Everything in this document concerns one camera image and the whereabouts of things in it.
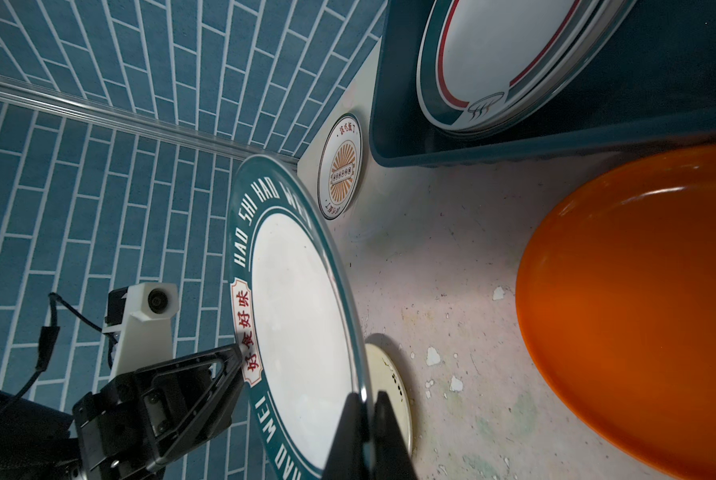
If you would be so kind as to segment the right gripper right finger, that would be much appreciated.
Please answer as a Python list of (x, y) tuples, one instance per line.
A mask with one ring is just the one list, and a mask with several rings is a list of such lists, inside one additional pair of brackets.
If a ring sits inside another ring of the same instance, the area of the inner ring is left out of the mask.
[(404, 444), (390, 398), (379, 391), (374, 403), (373, 440), (375, 466), (373, 478), (377, 480), (417, 480), (410, 454)]

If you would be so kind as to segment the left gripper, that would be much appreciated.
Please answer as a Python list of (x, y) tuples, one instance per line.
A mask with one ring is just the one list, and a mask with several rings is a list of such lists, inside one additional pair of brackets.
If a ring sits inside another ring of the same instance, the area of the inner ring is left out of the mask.
[(120, 375), (73, 407), (88, 479), (161, 479), (226, 430), (243, 389), (236, 344)]

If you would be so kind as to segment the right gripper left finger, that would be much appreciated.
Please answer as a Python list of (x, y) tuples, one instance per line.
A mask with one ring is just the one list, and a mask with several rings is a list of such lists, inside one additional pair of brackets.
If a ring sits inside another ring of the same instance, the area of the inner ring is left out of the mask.
[(323, 480), (366, 478), (363, 454), (366, 436), (364, 403), (358, 393), (350, 393), (344, 403), (334, 440), (323, 470)]

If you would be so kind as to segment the green rim lettered plate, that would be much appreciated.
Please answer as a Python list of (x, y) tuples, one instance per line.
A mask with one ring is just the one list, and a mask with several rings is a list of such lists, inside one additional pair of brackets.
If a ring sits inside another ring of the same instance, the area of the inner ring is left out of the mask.
[(226, 263), (250, 413), (280, 479), (319, 479), (346, 399), (371, 396), (352, 292), (297, 176), (254, 155), (233, 176)]

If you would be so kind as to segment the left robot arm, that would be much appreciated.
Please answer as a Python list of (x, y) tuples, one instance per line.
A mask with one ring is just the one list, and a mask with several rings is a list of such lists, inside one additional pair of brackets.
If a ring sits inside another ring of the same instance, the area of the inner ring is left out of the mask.
[(116, 376), (71, 413), (0, 391), (0, 479), (161, 479), (232, 424), (243, 356), (227, 345)]

